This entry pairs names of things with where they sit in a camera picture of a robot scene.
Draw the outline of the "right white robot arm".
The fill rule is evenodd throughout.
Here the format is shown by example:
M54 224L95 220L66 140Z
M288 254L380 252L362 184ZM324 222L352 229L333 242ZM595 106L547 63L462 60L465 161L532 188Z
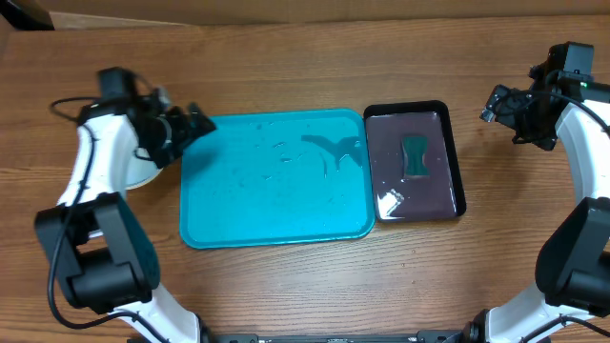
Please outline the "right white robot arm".
M566 42L532 67L527 90L497 85L481 120L498 122L513 143L550 151L561 143L576 207L541 248L535 281L502 306L481 311L453 342L545 342L609 314L609 87L592 75L594 48Z

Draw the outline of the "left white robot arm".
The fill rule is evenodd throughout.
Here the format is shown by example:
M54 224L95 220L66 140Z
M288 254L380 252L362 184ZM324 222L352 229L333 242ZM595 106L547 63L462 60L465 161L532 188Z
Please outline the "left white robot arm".
M182 109L166 90L121 67L98 72L100 93L83 96L71 117L78 150L71 179L55 207L38 212L34 230L50 263L48 306L66 328L86 330L114 319L144 342L210 342L200 316L161 283L152 241L127 203L216 126L191 103Z

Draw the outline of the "light blue plate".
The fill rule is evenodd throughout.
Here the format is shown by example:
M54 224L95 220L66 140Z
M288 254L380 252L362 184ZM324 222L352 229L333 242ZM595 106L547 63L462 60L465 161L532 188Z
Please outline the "light blue plate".
M162 172L153 161L134 158L127 169L126 189L132 190L142 187L155 179Z

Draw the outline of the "green sponge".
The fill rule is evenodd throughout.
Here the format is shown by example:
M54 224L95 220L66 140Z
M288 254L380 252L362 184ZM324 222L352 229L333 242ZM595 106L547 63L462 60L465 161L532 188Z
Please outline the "green sponge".
M424 157L427 152L427 138L425 136L406 136L402 139L404 171L406 176L428 176Z

